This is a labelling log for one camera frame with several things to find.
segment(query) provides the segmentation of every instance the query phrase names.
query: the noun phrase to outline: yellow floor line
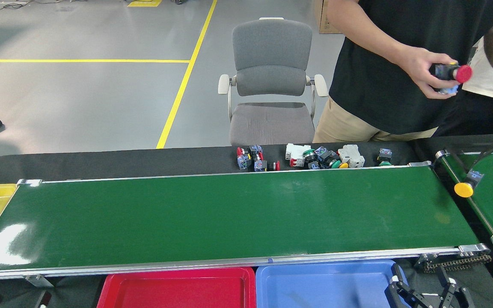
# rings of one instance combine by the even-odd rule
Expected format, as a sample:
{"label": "yellow floor line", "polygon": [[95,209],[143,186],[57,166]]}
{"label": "yellow floor line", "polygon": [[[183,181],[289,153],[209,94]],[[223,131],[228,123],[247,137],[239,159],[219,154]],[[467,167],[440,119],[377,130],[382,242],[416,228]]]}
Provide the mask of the yellow floor line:
{"label": "yellow floor line", "polygon": [[161,0],[151,0],[151,1],[133,1],[128,6],[133,6],[137,8],[146,8],[146,7],[154,7],[158,6],[161,3]]}
{"label": "yellow floor line", "polygon": [[218,0],[213,0],[213,4],[211,5],[211,9],[209,10],[209,14],[207,15],[205,24],[203,25],[203,29],[201,30],[199,39],[197,40],[197,44],[195,45],[195,49],[193,50],[190,63],[187,65],[186,74],[182,79],[182,83],[180,84],[180,89],[178,90],[178,94],[176,94],[176,98],[174,99],[174,103],[172,104],[172,108],[170,109],[170,114],[166,119],[165,127],[163,128],[163,132],[159,137],[159,142],[157,142],[156,148],[165,147],[166,139],[169,136],[170,128],[172,128],[172,123],[174,122],[174,118],[176,117],[178,107],[180,107],[180,102],[182,102],[182,96],[184,96],[184,91],[186,90],[187,82],[190,80],[190,75],[191,75],[191,71],[193,70],[193,65],[195,65],[195,61],[197,60],[197,55],[199,54],[199,50],[201,48],[201,45],[203,44],[203,39],[205,38],[205,33],[207,33],[207,28],[209,27],[209,23],[211,22],[211,18],[217,2]]}
{"label": "yellow floor line", "polygon": [[109,62],[109,63],[190,63],[189,60],[161,59],[0,59],[0,63],[63,63],[63,62]]}

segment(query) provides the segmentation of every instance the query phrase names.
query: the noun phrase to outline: black t-shirt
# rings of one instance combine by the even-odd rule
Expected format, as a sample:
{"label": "black t-shirt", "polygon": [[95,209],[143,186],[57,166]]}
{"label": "black t-shirt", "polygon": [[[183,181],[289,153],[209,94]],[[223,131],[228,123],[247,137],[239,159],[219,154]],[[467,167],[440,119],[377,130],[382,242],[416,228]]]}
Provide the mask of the black t-shirt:
{"label": "black t-shirt", "polygon": [[[397,41],[446,53],[465,64],[471,47],[493,26],[493,0],[360,0]],[[391,134],[442,124],[454,98],[427,99],[399,66],[346,38],[330,96],[346,111]]]}

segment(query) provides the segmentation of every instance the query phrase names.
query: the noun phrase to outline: khaki pants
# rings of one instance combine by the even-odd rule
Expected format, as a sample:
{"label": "khaki pants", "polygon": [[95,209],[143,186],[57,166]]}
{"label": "khaki pants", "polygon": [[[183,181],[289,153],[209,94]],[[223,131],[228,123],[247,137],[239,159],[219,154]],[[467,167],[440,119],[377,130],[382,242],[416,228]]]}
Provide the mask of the khaki pants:
{"label": "khaki pants", "polygon": [[413,139],[429,138],[436,130],[437,127],[418,133],[389,134],[348,113],[329,97],[315,130],[313,142],[407,142]]}

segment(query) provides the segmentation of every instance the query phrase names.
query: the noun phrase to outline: chair backrest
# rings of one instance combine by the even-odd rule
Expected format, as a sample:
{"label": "chair backrest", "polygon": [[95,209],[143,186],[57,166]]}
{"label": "chair backrest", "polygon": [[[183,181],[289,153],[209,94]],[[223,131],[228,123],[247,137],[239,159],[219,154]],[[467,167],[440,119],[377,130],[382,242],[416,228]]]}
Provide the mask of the chair backrest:
{"label": "chair backrest", "polygon": [[306,87],[311,28],[292,20],[254,20],[233,29],[240,96],[300,96]]}

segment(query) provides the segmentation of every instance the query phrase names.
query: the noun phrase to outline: white shirt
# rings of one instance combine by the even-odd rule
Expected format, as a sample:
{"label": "white shirt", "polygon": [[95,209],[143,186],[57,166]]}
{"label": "white shirt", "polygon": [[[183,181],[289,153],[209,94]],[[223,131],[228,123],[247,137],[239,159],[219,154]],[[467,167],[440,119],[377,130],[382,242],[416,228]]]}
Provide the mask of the white shirt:
{"label": "white shirt", "polygon": [[484,38],[479,41],[470,65],[473,76],[463,84],[462,89],[493,98],[493,68],[484,53]]}

